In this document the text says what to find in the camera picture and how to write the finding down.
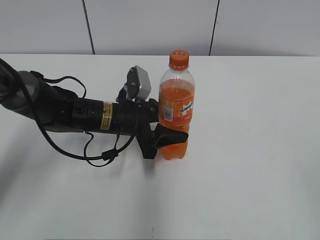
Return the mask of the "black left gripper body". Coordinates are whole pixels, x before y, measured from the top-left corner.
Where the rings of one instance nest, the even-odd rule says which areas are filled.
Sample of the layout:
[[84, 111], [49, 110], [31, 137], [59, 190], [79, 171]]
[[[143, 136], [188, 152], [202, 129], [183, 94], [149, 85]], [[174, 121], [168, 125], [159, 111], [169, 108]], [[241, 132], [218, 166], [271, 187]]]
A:
[[154, 159], [158, 152], [151, 130], [151, 123], [159, 121], [157, 110], [158, 102], [153, 98], [148, 101], [117, 98], [113, 105], [113, 131], [136, 138], [145, 159]]

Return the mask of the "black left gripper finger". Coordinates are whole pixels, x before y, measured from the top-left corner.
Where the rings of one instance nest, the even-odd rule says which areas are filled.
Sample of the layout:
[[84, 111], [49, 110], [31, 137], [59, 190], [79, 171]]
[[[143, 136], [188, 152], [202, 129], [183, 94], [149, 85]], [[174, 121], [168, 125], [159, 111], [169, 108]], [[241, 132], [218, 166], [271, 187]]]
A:
[[173, 130], [161, 124], [157, 124], [151, 131], [153, 147], [159, 150], [175, 144], [182, 144], [188, 140], [189, 134], [184, 131]]

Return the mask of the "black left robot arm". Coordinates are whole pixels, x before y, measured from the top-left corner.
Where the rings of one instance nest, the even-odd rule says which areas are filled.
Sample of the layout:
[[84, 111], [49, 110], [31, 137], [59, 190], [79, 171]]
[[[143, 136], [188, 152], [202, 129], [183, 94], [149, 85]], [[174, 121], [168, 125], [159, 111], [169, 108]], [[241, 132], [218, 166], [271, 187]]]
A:
[[54, 133], [103, 133], [137, 140], [145, 159], [160, 148], [185, 143], [189, 135], [159, 124], [158, 102], [149, 98], [148, 73], [133, 66], [115, 102], [88, 99], [58, 86], [36, 71], [16, 71], [0, 63], [0, 103], [12, 112], [32, 119], [48, 143]]

